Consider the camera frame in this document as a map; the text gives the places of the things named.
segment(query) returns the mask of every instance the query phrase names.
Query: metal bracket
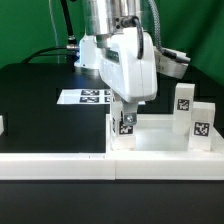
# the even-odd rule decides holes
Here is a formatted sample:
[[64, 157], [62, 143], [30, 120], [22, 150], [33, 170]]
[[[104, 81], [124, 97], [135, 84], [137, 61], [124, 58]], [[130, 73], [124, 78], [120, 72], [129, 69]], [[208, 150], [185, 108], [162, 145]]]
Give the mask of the metal bracket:
[[138, 103], [128, 103], [122, 100], [123, 103], [123, 122], [127, 126], [133, 126], [137, 123]]

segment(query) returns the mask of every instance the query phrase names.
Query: white platform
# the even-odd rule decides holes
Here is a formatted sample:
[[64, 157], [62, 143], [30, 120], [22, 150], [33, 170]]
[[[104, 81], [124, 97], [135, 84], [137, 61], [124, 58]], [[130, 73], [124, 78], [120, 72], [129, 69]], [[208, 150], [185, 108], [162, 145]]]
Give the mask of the white platform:
[[224, 180], [224, 140], [214, 131], [211, 152], [190, 152], [172, 133], [172, 115], [139, 115], [136, 150], [112, 151], [107, 116], [105, 154], [1, 154], [1, 180]]

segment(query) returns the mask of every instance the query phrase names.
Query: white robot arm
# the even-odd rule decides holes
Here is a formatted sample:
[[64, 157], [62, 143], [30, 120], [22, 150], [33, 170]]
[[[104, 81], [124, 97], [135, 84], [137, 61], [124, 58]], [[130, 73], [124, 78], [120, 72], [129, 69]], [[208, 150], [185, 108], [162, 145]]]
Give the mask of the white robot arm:
[[121, 97], [126, 125], [136, 124], [138, 102], [153, 100], [157, 92], [154, 48], [141, 26], [143, 2], [83, 0], [86, 34], [95, 36], [100, 76]]

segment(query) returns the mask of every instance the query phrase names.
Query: green screen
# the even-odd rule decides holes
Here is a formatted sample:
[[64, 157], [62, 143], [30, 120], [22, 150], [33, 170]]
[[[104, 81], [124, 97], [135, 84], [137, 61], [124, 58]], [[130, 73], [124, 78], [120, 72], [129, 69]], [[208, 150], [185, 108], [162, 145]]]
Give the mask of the green screen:
[[[163, 46], [185, 51], [192, 65], [224, 85], [224, 1], [157, 0], [156, 3]], [[60, 1], [52, 0], [52, 5], [59, 45], [65, 45], [67, 33]], [[75, 36], [80, 40], [85, 31], [82, 2], [68, 1], [68, 5]], [[1, 1], [0, 18], [0, 67], [19, 63], [38, 50], [55, 46], [48, 0]], [[41, 57], [32, 62], [57, 62], [57, 58]]]

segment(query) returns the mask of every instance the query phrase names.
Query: black table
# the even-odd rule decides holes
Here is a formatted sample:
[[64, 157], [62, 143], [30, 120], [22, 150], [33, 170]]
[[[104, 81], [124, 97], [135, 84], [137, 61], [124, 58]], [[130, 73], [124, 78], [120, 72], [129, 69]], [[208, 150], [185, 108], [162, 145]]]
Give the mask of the black table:
[[[224, 136], [224, 88], [196, 68], [183, 80], [158, 74], [155, 101], [139, 113], [171, 114], [177, 82], [195, 83], [195, 100], [216, 103]], [[1, 153], [105, 151], [107, 105], [56, 105], [61, 89], [107, 86], [69, 65], [12, 64], [0, 70]], [[1, 181], [1, 223], [224, 222], [223, 181]]]

